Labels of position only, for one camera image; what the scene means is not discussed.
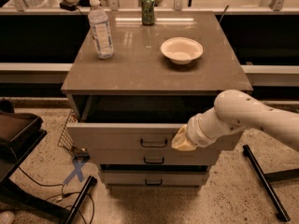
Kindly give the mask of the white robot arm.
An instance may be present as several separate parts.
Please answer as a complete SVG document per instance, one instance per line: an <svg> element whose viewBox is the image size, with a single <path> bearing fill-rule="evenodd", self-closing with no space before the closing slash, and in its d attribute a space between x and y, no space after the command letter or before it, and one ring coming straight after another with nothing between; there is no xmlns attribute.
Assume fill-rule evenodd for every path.
<svg viewBox="0 0 299 224"><path fill-rule="evenodd" d="M171 147L193 151L219 138L256 129L299 151L299 115L264 105L242 91L221 92L214 106L191 117L177 132Z"/></svg>

